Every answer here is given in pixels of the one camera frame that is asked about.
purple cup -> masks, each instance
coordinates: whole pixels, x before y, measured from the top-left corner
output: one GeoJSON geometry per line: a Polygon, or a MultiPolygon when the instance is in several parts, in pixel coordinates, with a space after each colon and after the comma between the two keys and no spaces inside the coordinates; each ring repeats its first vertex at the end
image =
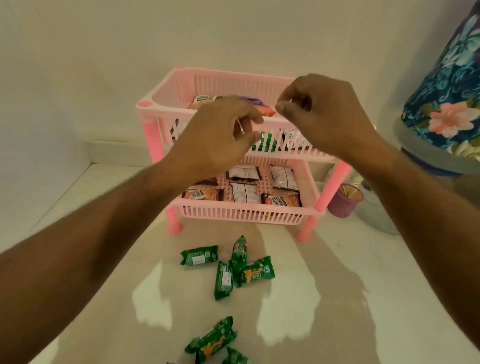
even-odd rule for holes
{"type": "Polygon", "coordinates": [[[340,193],[340,189],[338,189],[338,191],[335,193],[332,200],[327,206],[328,211],[330,211],[332,215],[335,215],[338,218],[348,217],[351,214],[351,212],[355,209],[355,207],[357,207],[357,205],[363,201],[363,194],[357,187],[348,183],[343,183],[343,185],[351,186],[356,190],[358,190],[362,195],[362,199],[360,201],[349,200],[348,198],[343,196],[340,193]]]}

right hand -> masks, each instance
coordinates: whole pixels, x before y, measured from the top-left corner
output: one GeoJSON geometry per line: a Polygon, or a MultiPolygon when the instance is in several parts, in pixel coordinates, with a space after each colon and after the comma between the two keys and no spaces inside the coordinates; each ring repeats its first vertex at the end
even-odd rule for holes
{"type": "Polygon", "coordinates": [[[275,108],[315,148],[347,162],[380,138],[346,81],[301,76],[282,92],[275,108]]]}

